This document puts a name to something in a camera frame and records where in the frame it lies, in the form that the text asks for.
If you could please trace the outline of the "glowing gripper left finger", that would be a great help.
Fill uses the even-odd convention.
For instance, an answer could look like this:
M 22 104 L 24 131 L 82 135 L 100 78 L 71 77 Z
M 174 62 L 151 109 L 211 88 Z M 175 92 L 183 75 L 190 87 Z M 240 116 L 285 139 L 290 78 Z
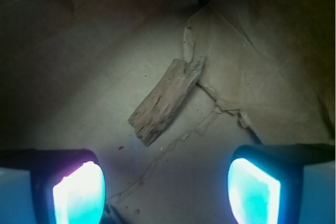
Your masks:
M 1 223 L 99 223 L 105 198 L 93 151 L 1 151 Z

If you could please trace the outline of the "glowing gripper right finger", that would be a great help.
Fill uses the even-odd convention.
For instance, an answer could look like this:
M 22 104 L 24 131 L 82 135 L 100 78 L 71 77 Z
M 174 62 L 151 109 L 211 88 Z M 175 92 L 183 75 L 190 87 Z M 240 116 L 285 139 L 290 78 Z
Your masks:
M 240 146 L 227 192 L 238 223 L 335 223 L 335 146 Z

